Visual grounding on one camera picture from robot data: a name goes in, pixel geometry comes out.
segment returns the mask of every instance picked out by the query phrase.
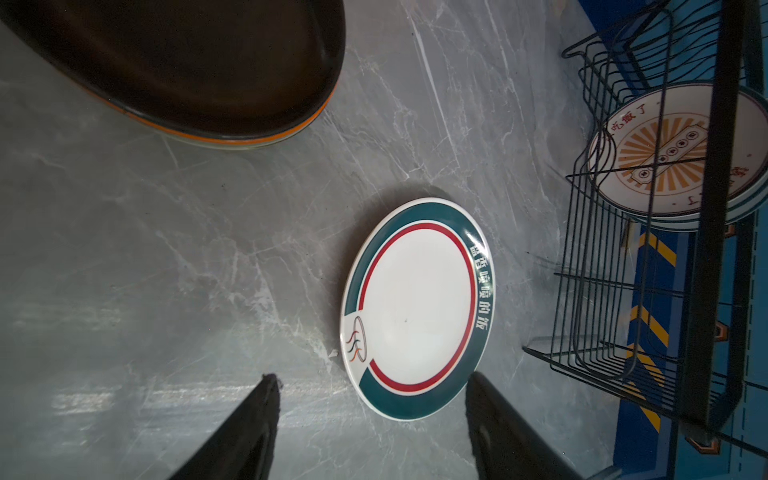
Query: marble floor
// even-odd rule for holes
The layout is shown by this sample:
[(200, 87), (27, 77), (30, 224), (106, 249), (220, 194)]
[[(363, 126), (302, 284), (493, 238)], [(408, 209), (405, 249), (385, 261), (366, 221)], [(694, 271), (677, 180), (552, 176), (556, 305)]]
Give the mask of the marble floor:
[(588, 134), (576, 0), (346, 3), (326, 111), (255, 151), (193, 147), (105, 107), (0, 27), (3, 478), (164, 479), (265, 372), (271, 478), (476, 478), (464, 394), (393, 422), (341, 364), (354, 256), (392, 209), (461, 204), (497, 277), (479, 370), (582, 475), (617, 401), (521, 346), (550, 331), (568, 185)]

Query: blue panel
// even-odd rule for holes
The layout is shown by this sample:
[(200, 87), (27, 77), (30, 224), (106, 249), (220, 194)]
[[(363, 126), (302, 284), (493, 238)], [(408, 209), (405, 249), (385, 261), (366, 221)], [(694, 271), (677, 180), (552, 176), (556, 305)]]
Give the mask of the blue panel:
[[(711, 15), (715, 15), (720, 10), (720, 6), (717, 4), (702, 6), (704, 4), (705, 2), (673, 0), (667, 9), (671, 12), (675, 25), (681, 26), (700, 22)], [(651, 23), (655, 25), (655, 28), (650, 28), (639, 36), (636, 44), (666, 35), (669, 32), (670, 25), (666, 18), (659, 17), (658, 20)], [(670, 56), (670, 70), (674, 72), (674, 77), (668, 79), (670, 83), (712, 78), (714, 76), (714, 57), (707, 57), (710, 55), (714, 56), (717, 51), (715, 41), (717, 40), (718, 21), (719, 17), (714, 16), (714, 18), (706, 23), (708, 28), (698, 26), (696, 33), (682, 35), (678, 32), (675, 35)], [(666, 45), (666, 40), (660, 41), (655, 55), (646, 55), (638, 59), (641, 70), (651, 88), (660, 87), (664, 80), (664, 59), (667, 57)], [(695, 57), (697, 60), (690, 61), (692, 57)]]
[[(726, 238), (723, 244), (723, 269), (720, 274), (720, 302), (733, 302), (733, 278), (736, 269), (736, 237)], [(720, 305), (717, 307), (717, 319), (730, 326), (731, 306)], [(728, 369), (728, 342), (715, 343), (712, 370), (726, 373)], [(712, 385), (712, 390), (722, 392), (724, 386)]]
[[(615, 0), (579, 0), (581, 7), (587, 12), (587, 16), (592, 21), (596, 31), (605, 30), (623, 18), (637, 12), (647, 3), (645, 0), (626, 0), (617, 2)], [(611, 38), (603, 38), (603, 41), (610, 41)]]
[[(723, 430), (730, 432), (733, 421)], [(723, 443), (719, 455), (701, 455), (685, 438), (677, 439), (677, 464), (675, 480), (700, 480), (722, 475), (730, 471), (730, 443)]]
[(768, 385), (768, 205), (757, 217), (755, 276), (752, 280), (749, 369), (747, 379)]
[(621, 400), (616, 438), (614, 465), (624, 475), (654, 469), (658, 433), (639, 406)]

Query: plate logo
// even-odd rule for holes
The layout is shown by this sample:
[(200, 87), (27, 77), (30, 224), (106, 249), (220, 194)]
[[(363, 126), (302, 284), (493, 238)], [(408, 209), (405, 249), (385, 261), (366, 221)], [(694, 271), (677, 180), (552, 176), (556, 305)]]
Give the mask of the plate logo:
[(352, 335), (346, 341), (347, 344), (351, 344), (346, 352), (347, 358), (350, 362), (358, 360), (364, 363), (368, 357), (368, 344), (366, 342), (366, 329), (362, 327), (362, 319), (359, 316), (355, 317), (353, 329)]
[[(704, 160), (693, 160), (703, 159), (707, 154), (706, 122), (705, 117), (692, 114), (665, 117), (656, 170), (656, 195), (681, 194), (701, 187)], [(638, 125), (618, 145), (619, 168), (636, 167), (619, 172), (624, 184), (633, 190), (650, 190), (658, 126), (655, 120)], [(691, 162), (669, 164), (681, 160)]]

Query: black wire rack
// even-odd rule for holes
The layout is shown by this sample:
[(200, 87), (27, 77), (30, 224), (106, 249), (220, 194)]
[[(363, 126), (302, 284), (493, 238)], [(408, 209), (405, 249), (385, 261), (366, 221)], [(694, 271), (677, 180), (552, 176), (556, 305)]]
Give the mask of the black wire rack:
[[(702, 444), (719, 438), (768, 458), (765, 445), (760, 448), (721, 432), (745, 388), (768, 390), (744, 380), (755, 214), (730, 227), (737, 235), (733, 299), (720, 300), (737, 98), (740, 86), (763, 92), (760, 6), (757, 0), (663, 0), (563, 52), (564, 58), (583, 62), (578, 74), (594, 118), (593, 135), (567, 176), (571, 202), (562, 265), (556, 273), (560, 290), (549, 349), (524, 349), (558, 372), (673, 419), (685, 435)], [(711, 83), (713, 97), (706, 154), (664, 164), (706, 165), (699, 228), (690, 235), (687, 278), (676, 290), (654, 286), (659, 273), (651, 248), (642, 249), (636, 258), (638, 250), (631, 242), (640, 237), (654, 248), (661, 245), (658, 237), (663, 232), (652, 223), (660, 174), (658, 139), (666, 91), (683, 81)], [(604, 174), (637, 168), (618, 166), (608, 121), (628, 102), (651, 91), (661, 92), (655, 154), (649, 165), (653, 177), (647, 211), (630, 215), (598, 191)], [(608, 155), (599, 152), (611, 148)], [(590, 162), (595, 149), (600, 159), (612, 160)], [(651, 336), (658, 325), (648, 312), (654, 303), (675, 299), (682, 303), (679, 346), (654, 348), (657, 341)], [(731, 316), (727, 371), (714, 372), (713, 332), (723, 308), (730, 309)], [(634, 324), (627, 321), (627, 312)], [(634, 339), (629, 346), (627, 335)]]

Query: white plate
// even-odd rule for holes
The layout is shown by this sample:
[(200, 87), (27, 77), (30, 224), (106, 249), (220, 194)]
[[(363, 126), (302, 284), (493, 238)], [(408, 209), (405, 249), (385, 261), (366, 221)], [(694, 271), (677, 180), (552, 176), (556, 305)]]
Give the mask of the white plate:
[(342, 301), (344, 364), (362, 400), (415, 420), (461, 392), (488, 340), (494, 278), (488, 242), (459, 205), (422, 198), (382, 220)]
[[(705, 155), (711, 94), (711, 84), (681, 84), (667, 89), (654, 195), (655, 226), (697, 228), (704, 161), (668, 166), (663, 162)], [(661, 90), (623, 106), (607, 123), (611, 138), (598, 135), (590, 146), (590, 169), (637, 167), (598, 174), (594, 181), (606, 200), (639, 218), (647, 212), (650, 199), (652, 170), (647, 165), (654, 161), (660, 100)], [(729, 210), (746, 203), (754, 204), (752, 208), (759, 206), (765, 197), (766, 166), (768, 108), (761, 96), (742, 89), (733, 141)], [(729, 211), (727, 220), (735, 221), (736, 216)]]

